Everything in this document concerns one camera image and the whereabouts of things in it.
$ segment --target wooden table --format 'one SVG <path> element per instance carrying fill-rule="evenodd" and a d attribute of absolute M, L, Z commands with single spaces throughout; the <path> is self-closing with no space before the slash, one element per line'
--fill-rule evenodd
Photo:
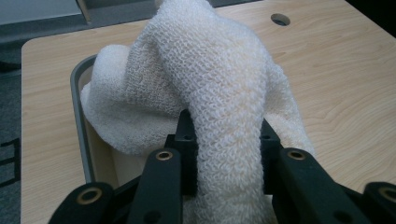
<path fill-rule="evenodd" d="M 396 184 L 396 39 L 344 0 L 266 0 L 219 8 L 253 29 L 279 63 L 320 164 L 362 191 Z M 274 24 L 281 13 L 289 26 Z M 69 78 L 109 44 L 133 43 L 147 21 L 54 35 L 22 49 L 21 222 L 46 223 L 85 183 Z"/>

